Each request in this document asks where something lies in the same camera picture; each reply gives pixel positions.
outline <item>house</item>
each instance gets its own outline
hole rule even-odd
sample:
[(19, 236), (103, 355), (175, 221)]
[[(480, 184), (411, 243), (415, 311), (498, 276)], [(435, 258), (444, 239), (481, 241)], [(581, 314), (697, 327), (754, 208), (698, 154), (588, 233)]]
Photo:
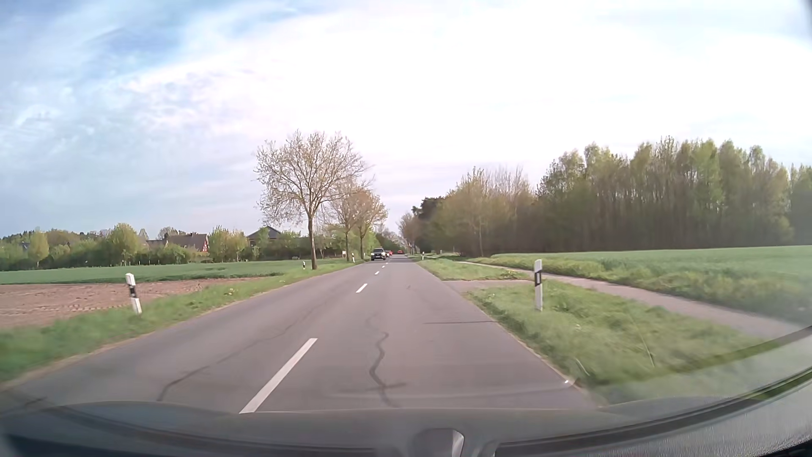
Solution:
[(187, 233), (185, 235), (164, 235), (168, 242), (180, 247), (188, 247), (200, 252), (209, 252), (209, 235), (206, 233)]
[(205, 233), (192, 232), (185, 233), (184, 235), (164, 234), (160, 240), (144, 240), (144, 244), (150, 250), (166, 247), (170, 243), (199, 252), (209, 252), (209, 235)]
[[(270, 225), (265, 226), (265, 229), (268, 229), (268, 240), (275, 240), (279, 237), (282, 233), (279, 232), (276, 228), (271, 227)], [(259, 230), (254, 233), (251, 233), (246, 238), (248, 239), (248, 244), (251, 246), (255, 246), (257, 244), (257, 238), (259, 237)]]

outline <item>distant car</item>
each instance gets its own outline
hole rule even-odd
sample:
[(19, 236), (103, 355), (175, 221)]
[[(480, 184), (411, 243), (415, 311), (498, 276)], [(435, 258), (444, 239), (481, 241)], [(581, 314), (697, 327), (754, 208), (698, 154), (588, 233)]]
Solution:
[(386, 260), (387, 255), (386, 255), (385, 252), (383, 252), (382, 247), (376, 247), (375, 249), (372, 250), (372, 255), (369, 257), (369, 259), (373, 260), (373, 261), (379, 260), (379, 259), (380, 260)]

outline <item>road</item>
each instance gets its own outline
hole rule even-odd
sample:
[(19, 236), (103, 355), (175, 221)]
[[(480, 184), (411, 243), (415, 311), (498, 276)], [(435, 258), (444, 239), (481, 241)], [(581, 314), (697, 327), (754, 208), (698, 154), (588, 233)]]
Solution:
[(228, 412), (594, 407), (475, 305), (397, 255), (139, 337), (15, 392), (56, 404), (142, 400)]

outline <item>brown soil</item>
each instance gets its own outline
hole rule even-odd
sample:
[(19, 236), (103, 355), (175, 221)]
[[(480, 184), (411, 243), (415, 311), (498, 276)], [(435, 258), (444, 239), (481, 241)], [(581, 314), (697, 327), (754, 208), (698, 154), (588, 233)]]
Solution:
[[(248, 279), (145, 282), (138, 285), (138, 298), (145, 303), (167, 295), (196, 292), (207, 285)], [(128, 306), (130, 290), (124, 284), (0, 285), (0, 329), (47, 325), (79, 312)]]

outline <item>dark roof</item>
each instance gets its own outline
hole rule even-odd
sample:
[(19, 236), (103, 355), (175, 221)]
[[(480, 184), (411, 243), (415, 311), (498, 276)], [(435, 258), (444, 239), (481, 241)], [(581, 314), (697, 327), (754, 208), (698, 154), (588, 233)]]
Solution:
[(167, 241), (181, 247), (192, 247), (197, 250), (209, 249), (209, 235), (205, 233), (188, 233), (186, 235), (170, 235)]
[[(266, 225), (265, 229), (268, 229), (268, 239), (269, 240), (275, 240), (281, 234), (281, 232), (279, 232), (276, 228), (271, 227), (270, 225)], [(259, 235), (259, 230), (257, 230), (254, 233), (251, 233), (246, 238), (249, 239), (249, 240), (256, 240), (257, 236)]]

